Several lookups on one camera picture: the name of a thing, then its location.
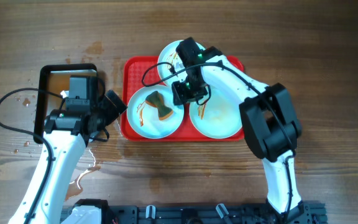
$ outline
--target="sauce smear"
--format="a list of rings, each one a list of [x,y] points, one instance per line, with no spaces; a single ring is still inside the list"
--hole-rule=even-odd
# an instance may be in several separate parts
[[[144,103],[145,101],[143,101],[143,103],[139,104],[137,106],[137,110],[136,113],[139,113],[139,121],[140,121],[140,126],[143,126],[143,109],[144,109]]]
[[[198,116],[203,119],[205,112],[206,103],[204,105],[198,106]]]

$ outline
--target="brown sponge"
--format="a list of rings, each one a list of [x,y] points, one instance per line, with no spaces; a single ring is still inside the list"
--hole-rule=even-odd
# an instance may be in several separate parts
[[[162,121],[173,114],[173,110],[164,104],[164,98],[158,91],[152,92],[146,97],[146,103],[158,109],[158,118]]]

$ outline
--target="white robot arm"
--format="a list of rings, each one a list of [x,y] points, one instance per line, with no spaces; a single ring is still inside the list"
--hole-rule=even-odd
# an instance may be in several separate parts
[[[301,125],[289,93],[279,83],[268,86],[248,77],[214,47],[200,50],[192,38],[180,42],[176,51],[185,66],[177,73],[186,71],[187,77],[183,82],[172,84],[174,103],[195,101],[199,104],[200,99],[211,94],[206,91],[211,85],[239,105],[246,142],[264,165],[267,200],[277,215],[283,217],[283,222],[288,221],[290,210],[301,202],[294,171]],[[267,110],[272,112],[274,119],[264,118]]]
[[[70,77],[69,97],[64,99],[66,109],[53,110],[45,120],[44,142],[52,151],[48,152],[44,144],[29,188],[9,220],[10,224],[60,223],[71,175],[85,151],[90,134],[104,131],[108,137],[105,127],[127,108],[112,90],[99,96],[100,81],[98,77]],[[44,177],[47,177],[46,182],[42,184]],[[103,213],[103,209],[102,205],[78,206],[64,222],[99,224],[112,217],[112,214]]]
[[[251,83],[256,89],[263,93],[268,85],[258,82],[257,80],[248,77],[245,73],[233,66],[224,55],[215,56],[206,61],[206,63],[221,62],[224,66],[234,70],[241,75],[245,80]],[[202,67],[201,73],[204,81],[221,91],[231,99],[235,104],[241,104],[246,98],[254,98],[257,96],[256,92],[251,90],[245,83],[240,82],[239,79],[226,69],[221,69],[214,66]],[[265,175],[268,186],[267,200],[271,206],[278,212],[286,212],[288,207],[288,194],[290,189],[288,186],[288,176],[285,168],[285,159],[292,156],[291,151],[287,151],[277,158],[277,162],[270,162],[268,159],[262,159]],[[301,197],[296,189],[294,158],[288,160],[290,168],[290,178],[292,184],[292,201],[291,208],[295,208],[301,201]]]

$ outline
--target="wooden table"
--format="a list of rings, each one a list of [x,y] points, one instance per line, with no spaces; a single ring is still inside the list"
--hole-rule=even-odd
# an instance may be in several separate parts
[[[358,223],[358,1],[0,0],[0,97],[37,87],[44,65],[84,62],[120,93],[127,59],[158,55],[189,36],[235,55],[248,75],[289,89],[303,125],[301,196],[326,203],[330,223]],[[8,98],[1,120],[31,130],[34,94]],[[100,170],[84,176],[83,192],[65,205],[81,198],[138,206],[266,198],[262,163],[245,141],[138,143],[121,137],[117,123],[108,129],[110,141],[89,144],[72,180],[93,166],[91,152]],[[0,223],[20,204],[40,150],[31,137],[0,127]]]

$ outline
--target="water spill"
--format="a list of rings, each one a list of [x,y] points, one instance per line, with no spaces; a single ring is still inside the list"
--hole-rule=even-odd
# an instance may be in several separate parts
[[[139,104],[137,106],[137,110],[136,110],[136,113],[139,112],[139,121],[140,121],[140,126],[141,127],[143,126],[143,109],[144,109],[144,106],[145,106],[145,102],[146,101],[143,101],[143,103]]]
[[[206,103],[204,105],[198,106],[198,116],[203,119],[204,118],[204,112],[205,112]]]
[[[88,62],[92,62],[93,57],[88,57],[86,55],[82,56],[81,63],[85,63],[85,60],[88,59]]]
[[[102,42],[96,41],[91,46],[89,46],[85,52],[87,54],[102,54],[103,48],[102,48]]]
[[[207,177],[207,178],[210,178],[212,176],[212,171],[210,169],[208,169],[206,172],[204,172],[204,175]]]
[[[91,153],[91,155],[93,157],[93,166],[90,167],[90,168],[87,168],[73,182],[70,182],[70,184],[68,185],[68,190],[67,190],[67,193],[66,193],[65,201],[67,201],[68,199],[70,199],[72,197],[75,197],[75,196],[79,195],[80,193],[82,193],[82,191],[84,191],[84,189],[81,186],[81,179],[86,174],[90,174],[90,173],[92,173],[94,171],[98,171],[101,168],[100,165],[96,164],[96,158],[94,157],[92,151],[89,150],[89,152]]]
[[[31,101],[28,98],[26,98],[23,101],[23,106],[28,107],[30,103],[31,103]]]

